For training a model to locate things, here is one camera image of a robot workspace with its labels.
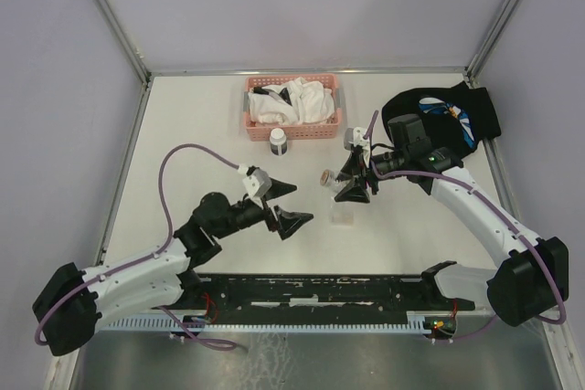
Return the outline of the clear pill bottle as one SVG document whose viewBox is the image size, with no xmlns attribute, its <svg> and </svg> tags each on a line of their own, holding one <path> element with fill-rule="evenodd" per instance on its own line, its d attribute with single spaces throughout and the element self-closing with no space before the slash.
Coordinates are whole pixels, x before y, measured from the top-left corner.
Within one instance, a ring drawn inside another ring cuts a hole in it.
<svg viewBox="0 0 585 390">
<path fill-rule="evenodd" d="M 335 194 L 342 191 L 347 184 L 347 180 L 342 180 L 335 171 L 330 169 L 325 169 L 320 177 L 320 185 Z"/>
</svg>

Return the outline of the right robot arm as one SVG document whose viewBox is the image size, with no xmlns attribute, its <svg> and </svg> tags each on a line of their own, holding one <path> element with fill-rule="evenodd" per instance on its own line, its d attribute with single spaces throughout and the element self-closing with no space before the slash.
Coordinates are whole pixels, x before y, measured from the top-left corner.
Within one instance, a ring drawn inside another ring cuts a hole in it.
<svg viewBox="0 0 585 390">
<path fill-rule="evenodd" d="M 380 183 L 405 177 L 447 207 L 475 236 L 494 269 L 448 262 L 420 284 L 420 300 L 439 309 L 451 299 L 490 307 L 516 327 L 531 319 L 561 325 L 567 319 L 569 252 L 557 237 L 544 239 L 505 211 L 482 189 L 446 147 L 433 146 L 420 117 L 390 120 L 392 149 L 375 154 L 372 127 L 346 130 L 349 157 L 336 179 L 343 188 L 335 201 L 367 204 Z"/>
</svg>

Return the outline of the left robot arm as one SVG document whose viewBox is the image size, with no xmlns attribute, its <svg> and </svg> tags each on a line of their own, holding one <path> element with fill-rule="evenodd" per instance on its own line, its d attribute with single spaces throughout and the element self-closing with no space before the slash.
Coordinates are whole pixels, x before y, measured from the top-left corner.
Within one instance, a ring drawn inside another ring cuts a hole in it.
<svg viewBox="0 0 585 390">
<path fill-rule="evenodd" d="M 202 297 L 194 269 L 220 252 L 219 239 L 263 223 L 285 240 L 313 220 L 311 213 L 269 205 L 296 189 L 274 180 L 260 198 L 245 195 L 235 203 L 211 192 L 160 246 L 110 265 L 80 269 L 70 262 L 59 267 L 32 305 L 35 343 L 62 356 L 82 347 L 106 325 L 137 312 L 176 303 L 194 307 Z"/>
</svg>

